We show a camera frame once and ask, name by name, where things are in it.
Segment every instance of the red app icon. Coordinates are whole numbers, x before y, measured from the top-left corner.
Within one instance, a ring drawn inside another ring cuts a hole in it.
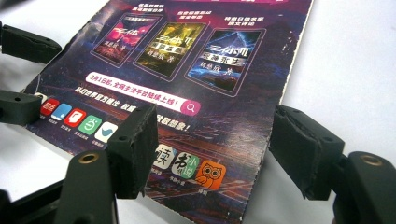
[[[48,99],[48,101],[46,101],[46,103],[44,103],[41,108],[40,108],[40,113],[48,116],[50,115],[55,108],[59,105],[59,101],[55,100],[55,99]]]
[[[87,113],[85,113],[85,111],[83,110],[80,110],[78,108],[73,109],[72,112],[64,120],[64,123],[73,128],[77,127],[86,115]]]

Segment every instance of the green app icon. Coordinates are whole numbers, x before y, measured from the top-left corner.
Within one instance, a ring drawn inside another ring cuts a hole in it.
[[[78,126],[78,129],[85,134],[93,134],[96,131],[96,129],[98,129],[98,127],[101,123],[102,123],[101,119],[99,119],[93,115],[89,115]]]

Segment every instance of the orange app icon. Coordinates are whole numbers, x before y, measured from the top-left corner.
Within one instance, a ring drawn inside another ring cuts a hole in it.
[[[225,166],[213,161],[204,161],[199,168],[195,181],[206,188],[218,189],[225,172]]]

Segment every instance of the app icon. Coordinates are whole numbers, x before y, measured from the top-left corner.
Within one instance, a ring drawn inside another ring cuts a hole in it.
[[[64,123],[70,127],[75,128],[82,122],[86,115],[87,113],[85,113],[85,111],[75,108],[66,117],[66,119],[64,119]]]
[[[41,104],[43,104],[44,102],[46,102],[49,99],[48,96],[46,96],[46,95],[44,95],[43,93],[40,93],[40,92],[36,92],[35,96],[41,98]]]
[[[52,113],[51,117],[53,119],[62,120],[66,115],[72,110],[71,105],[61,104],[56,108],[56,110]]]
[[[195,181],[206,188],[218,189],[225,172],[225,166],[213,161],[204,161],[198,170]]]
[[[119,127],[113,123],[110,122],[105,122],[102,124],[100,129],[96,132],[95,138],[97,140],[100,140],[104,143],[107,143],[107,140],[113,135],[113,133],[118,129]]]
[[[48,116],[48,115],[52,114],[53,110],[58,105],[59,105],[59,101],[57,101],[55,99],[48,99],[48,101],[46,101],[46,103],[44,103],[41,106],[40,113],[45,115],[45,116]]]
[[[199,164],[199,158],[187,152],[178,154],[172,165],[172,173],[185,179],[190,179]]]
[[[89,115],[87,118],[82,121],[82,123],[78,126],[78,129],[85,134],[93,134],[96,129],[99,128],[99,125],[102,123],[102,120],[97,118],[94,115]]]
[[[160,144],[155,150],[157,159],[153,164],[161,169],[166,169],[171,164],[176,153],[177,151],[174,148]]]

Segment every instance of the book cover image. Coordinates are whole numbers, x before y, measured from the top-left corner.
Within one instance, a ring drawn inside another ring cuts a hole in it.
[[[254,30],[215,30],[186,77],[235,96],[263,34]]]
[[[205,23],[202,22],[166,23],[135,63],[155,76],[172,80],[204,28]]]
[[[120,67],[139,41],[160,19],[154,15],[126,14],[92,50],[96,57]]]
[[[26,129],[76,155],[155,104],[146,195],[195,223],[241,223],[311,6],[110,0],[25,88],[46,99]]]

